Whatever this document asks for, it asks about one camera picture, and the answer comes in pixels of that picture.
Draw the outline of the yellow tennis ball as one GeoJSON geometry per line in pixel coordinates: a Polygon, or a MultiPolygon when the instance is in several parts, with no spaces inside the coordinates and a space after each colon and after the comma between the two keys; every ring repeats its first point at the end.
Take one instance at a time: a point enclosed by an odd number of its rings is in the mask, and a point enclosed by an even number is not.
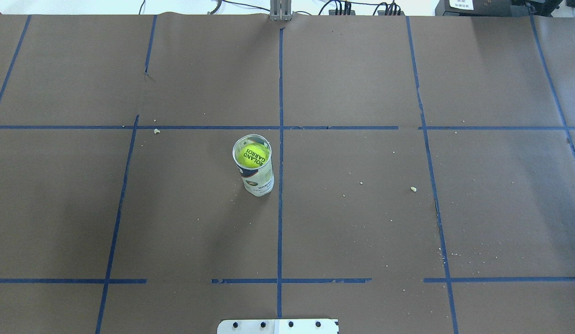
{"type": "Polygon", "coordinates": [[[251,142],[239,150],[237,162],[248,169],[262,167],[270,158],[270,149],[260,142],[251,142]]]}

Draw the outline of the clear tennis ball can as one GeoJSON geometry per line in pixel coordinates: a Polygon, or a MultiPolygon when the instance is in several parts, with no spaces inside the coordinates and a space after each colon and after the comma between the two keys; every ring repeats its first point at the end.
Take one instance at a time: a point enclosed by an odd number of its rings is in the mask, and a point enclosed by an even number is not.
{"type": "Polygon", "coordinates": [[[264,144],[270,149],[272,154],[272,148],[266,138],[261,135],[245,135],[235,142],[233,146],[232,157],[234,163],[236,163],[236,166],[239,169],[239,173],[241,175],[241,179],[243,180],[245,189],[252,195],[261,197],[262,195],[270,193],[274,188],[274,171],[272,167],[271,155],[268,161],[262,167],[257,169],[248,169],[237,162],[237,155],[239,150],[251,142],[260,142],[261,144],[264,144]]]}

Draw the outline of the black desktop box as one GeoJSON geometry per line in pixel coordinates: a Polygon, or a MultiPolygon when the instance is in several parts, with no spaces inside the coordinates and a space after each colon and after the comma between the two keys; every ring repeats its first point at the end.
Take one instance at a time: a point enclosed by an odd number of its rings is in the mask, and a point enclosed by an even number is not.
{"type": "Polygon", "coordinates": [[[523,17],[529,16],[527,6],[515,6],[511,0],[440,0],[436,16],[523,17]]]}

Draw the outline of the aluminium frame post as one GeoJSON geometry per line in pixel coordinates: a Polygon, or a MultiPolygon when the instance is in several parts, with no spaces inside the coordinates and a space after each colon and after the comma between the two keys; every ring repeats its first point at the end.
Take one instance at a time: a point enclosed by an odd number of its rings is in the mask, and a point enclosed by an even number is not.
{"type": "Polygon", "coordinates": [[[291,21],[292,0],[270,0],[270,21],[291,21]]]}

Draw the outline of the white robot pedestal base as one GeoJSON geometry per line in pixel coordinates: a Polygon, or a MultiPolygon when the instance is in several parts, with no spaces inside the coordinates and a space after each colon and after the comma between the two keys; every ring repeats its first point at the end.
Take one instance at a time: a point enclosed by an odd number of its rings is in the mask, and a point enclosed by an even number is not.
{"type": "Polygon", "coordinates": [[[338,334],[337,319],[249,319],[225,320],[218,334],[338,334]]]}

